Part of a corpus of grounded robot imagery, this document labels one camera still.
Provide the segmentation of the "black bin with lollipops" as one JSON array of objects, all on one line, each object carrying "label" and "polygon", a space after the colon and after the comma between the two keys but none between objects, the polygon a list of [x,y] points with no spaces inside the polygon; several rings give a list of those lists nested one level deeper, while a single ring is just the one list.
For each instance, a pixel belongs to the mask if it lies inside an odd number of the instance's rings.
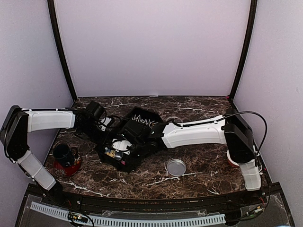
[{"label": "black bin with lollipops", "polygon": [[152,110],[146,110],[140,107],[134,107],[128,112],[123,119],[134,120],[139,123],[148,125],[150,128],[158,123],[162,123],[163,120],[158,113]]}]

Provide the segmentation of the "clear plastic jar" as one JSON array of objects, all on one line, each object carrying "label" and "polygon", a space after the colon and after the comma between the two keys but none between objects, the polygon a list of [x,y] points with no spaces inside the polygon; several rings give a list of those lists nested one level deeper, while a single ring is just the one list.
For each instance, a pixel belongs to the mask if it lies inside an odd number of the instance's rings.
[{"label": "clear plastic jar", "polygon": [[168,117],[166,119],[166,122],[176,122],[176,123],[182,123],[183,120],[177,116]]}]

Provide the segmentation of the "black bin with flower candies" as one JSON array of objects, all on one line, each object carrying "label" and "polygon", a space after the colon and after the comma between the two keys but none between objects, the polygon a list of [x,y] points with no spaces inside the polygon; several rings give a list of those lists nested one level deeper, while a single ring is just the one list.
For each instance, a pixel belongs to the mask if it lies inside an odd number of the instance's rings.
[{"label": "black bin with flower candies", "polygon": [[131,156],[134,148],[130,142],[116,139],[110,145],[99,144],[94,147],[102,163],[112,165],[117,171],[126,173],[135,170],[142,163],[142,156],[138,154]]}]

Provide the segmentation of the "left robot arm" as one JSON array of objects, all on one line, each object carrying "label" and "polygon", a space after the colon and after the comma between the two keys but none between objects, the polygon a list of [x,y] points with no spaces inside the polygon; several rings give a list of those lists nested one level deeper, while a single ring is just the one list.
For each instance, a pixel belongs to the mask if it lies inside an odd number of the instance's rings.
[{"label": "left robot arm", "polygon": [[92,109],[28,109],[13,105],[0,130],[0,141],[6,157],[17,164],[34,182],[48,191],[48,198],[56,206],[63,206],[67,196],[61,184],[46,170],[31,149],[30,135],[40,131],[75,129],[98,143],[113,126],[115,118],[106,116],[101,106]]}]

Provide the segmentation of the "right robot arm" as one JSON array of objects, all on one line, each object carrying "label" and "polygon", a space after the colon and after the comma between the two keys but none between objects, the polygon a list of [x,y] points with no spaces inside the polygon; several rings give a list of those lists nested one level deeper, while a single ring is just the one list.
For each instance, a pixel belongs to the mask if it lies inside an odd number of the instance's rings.
[{"label": "right robot arm", "polygon": [[261,176],[252,128],[234,109],[224,115],[185,123],[172,119],[143,121],[136,114],[118,128],[109,154],[125,166],[161,149],[197,144],[227,145],[228,159],[239,166],[244,178],[247,191],[242,194],[242,202],[252,205],[259,199]]}]

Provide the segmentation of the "pile of flower candies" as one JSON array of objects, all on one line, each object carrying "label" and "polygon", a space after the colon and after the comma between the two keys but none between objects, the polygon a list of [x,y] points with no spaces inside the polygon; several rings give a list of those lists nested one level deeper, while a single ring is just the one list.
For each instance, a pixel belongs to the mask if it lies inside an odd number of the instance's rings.
[{"label": "pile of flower candies", "polygon": [[124,155],[123,152],[115,151],[115,150],[107,150],[105,152],[106,155],[112,157],[113,159],[120,161],[123,165],[125,165],[125,161],[122,160],[122,157]]}]

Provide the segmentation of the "pile of lollipops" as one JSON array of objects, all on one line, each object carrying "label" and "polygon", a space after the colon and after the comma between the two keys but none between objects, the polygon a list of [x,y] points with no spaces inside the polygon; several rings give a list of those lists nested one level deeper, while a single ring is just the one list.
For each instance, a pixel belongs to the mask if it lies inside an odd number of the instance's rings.
[{"label": "pile of lollipops", "polygon": [[146,118],[146,117],[142,117],[140,114],[138,114],[138,115],[135,114],[131,119],[132,119],[133,121],[136,121],[136,122],[139,122],[139,123],[146,124],[146,125],[148,125],[149,127],[153,127],[154,125],[156,125],[156,124],[159,123],[159,121],[151,120],[151,119]]}]

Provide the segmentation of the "dark blue mug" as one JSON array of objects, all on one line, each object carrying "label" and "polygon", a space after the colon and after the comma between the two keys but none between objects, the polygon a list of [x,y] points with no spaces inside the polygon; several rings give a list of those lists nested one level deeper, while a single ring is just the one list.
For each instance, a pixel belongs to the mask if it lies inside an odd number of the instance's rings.
[{"label": "dark blue mug", "polygon": [[62,167],[70,167],[77,163],[79,155],[77,148],[59,144],[53,149],[53,157]]}]

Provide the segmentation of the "silver jar lid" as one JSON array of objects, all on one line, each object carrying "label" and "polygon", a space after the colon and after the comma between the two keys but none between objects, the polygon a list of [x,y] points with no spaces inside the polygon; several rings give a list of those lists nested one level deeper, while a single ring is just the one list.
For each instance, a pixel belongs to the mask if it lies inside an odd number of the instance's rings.
[{"label": "silver jar lid", "polygon": [[167,171],[172,176],[181,176],[186,170],[186,164],[180,159],[172,159],[167,163]]}]

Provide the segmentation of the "red floral saucer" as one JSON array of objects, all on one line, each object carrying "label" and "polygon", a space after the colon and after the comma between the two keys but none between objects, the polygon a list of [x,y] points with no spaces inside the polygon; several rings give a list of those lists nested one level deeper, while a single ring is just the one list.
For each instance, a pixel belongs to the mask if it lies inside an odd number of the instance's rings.
[{"label": "red floral saucer", "polygon": [[63,167],[57,160],[53,162],[55,175],[59,177],[71,177],[79,171],[80,167],[81,157],[79,154],[75,155],[74,163],[68,167]]}]

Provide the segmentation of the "orange and white bowl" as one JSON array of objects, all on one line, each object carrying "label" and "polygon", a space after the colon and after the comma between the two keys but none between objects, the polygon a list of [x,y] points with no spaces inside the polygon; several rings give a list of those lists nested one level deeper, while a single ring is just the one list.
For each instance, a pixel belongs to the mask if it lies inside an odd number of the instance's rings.
[{"label": "orange and white bowl", "polygon": [[239,165],[232,161],[229,150],[227,150],[227,159],[228,159],[228,163],[232,166],[232,167],[239,167]]}]

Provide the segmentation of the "black front rail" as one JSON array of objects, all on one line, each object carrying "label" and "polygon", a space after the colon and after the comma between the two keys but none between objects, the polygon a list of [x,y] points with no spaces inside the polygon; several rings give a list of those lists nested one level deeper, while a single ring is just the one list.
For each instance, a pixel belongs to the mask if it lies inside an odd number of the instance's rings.
[{"label": "black front rail", "polygon": [[262,192],[239,191],[216,196],[204,196],[172,200],[131,200],[80,195],[71,192],[63,193],[70,201],[73,209],[85,213],[102,213],[103,211],[125,212],[178,212],[190,210],[206,210],[209,213],[232,212],[244,206],[258,204]]}]

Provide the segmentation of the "left black frame post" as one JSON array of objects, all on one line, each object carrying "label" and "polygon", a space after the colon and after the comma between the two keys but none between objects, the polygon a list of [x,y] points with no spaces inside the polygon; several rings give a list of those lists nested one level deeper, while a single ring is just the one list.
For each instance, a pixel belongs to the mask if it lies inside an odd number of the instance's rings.
[{"label": "left black frame post", "polygon": [[57,53],[58,53],[59,60],[61,63],[61,67],[63,70],[64,78],[65,78],[66,84],[68,86],[68,90],[71,95],[71,98],[75,102],[78,99],[78,97],[77,97],[77,94],[75,91],[74,84],[71,79],[71,74],[69,71],[69,67],[67,64],[66,57],[65,57],[65,52],[63,49],[58,19],[57,19],[57,15],[56,15],[55,1],[48,0],[47,5],[48,5],[48,11],[49,11],[49,17],[50,17],[50,21],[51,21],[53,36],[54,36],[54,40],[55,40],[55,45],[56,45]]}]

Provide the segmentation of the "black frame post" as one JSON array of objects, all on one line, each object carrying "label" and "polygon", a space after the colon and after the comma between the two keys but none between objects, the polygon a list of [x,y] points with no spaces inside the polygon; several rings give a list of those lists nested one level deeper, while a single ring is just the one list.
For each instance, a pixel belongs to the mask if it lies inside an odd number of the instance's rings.
[{"label": "black frame post", "polygon": [[241,51],[241,55],[240,55],[240,59],[239,59],[239,64],[238,64],[238,67],[236,70],[236,74],[235,74],[235,78],[234,78],[234,81],[232,84],[230,94],[228,95],[228,101],[230,103],[233,103],[233,101],[234,101],[234,98],[236,96],[236,93],[237,93],[237,90],[238,90],[238,87],[240,84],[242,73],[244,70],[246,58],[247,58],[249,47],[250,47],[250,41],[251,41],[251,37],[252,37],[255,16],[256,16],[256,12],[257,12],[257,5],[258,5],[257,0],[250,1],[248,22],[247,22],[246,32],[245,32],[245,36],[244,36],[242,51]]},{"label": "black frame post", "polygon": [[59,60],[61,63],[61,67],[63,70],[64,78],[65,78],[66,84],[68,86],[68,90],[71,95],[71,98],[75,102],[78,99],[78,97],[77,97],[77,94],[75,91],[74,84],[71,79],[71,74],[69,71],[69,67],[67,64],[66,57],[65,57],[65,52],[63,49],[58,19],[57,19],[57,15],[56,15],[55,1],[48,0],[47,5],[48,5],[48,11],[49,11],[49,17],[50,17],[50,21],[51,21],[53,36],[54,36],[54,40],[55,40],[55,45],[56,45],[57,53],[58,53]]}]

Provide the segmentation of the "right black frame post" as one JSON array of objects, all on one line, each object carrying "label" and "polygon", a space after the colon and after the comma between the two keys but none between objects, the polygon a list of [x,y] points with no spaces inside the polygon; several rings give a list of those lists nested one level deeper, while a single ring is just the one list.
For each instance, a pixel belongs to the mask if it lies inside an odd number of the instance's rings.
[{"label": "right black frame post", "polygon": [[257,5],[258,5],[257,0],[250,1],[248,22],[247,22],[246,32],[245,32],[245,36],[244,36],[242,51],[241,51],[241,55],[240,55],[240,59],[239,59],[239,64],[238,64],[238,67],[236,70],[236,74],[235,74],[235,78],[234,78],[234,81],[232,84],[230,94],[228,95],[228,101],[230,103],[233,103],[233,101],[234,101],[234,98],[236,96],[236,93],[237,93],[237,90],[238,90],[238,87],[240,84],[242,73],[244,70],[246,58],[247,58],[249,47],[250,47],[250,41],[251,41],[251,37],[252,37],[255,16],[256,16],[256,12],[257,12]]}]

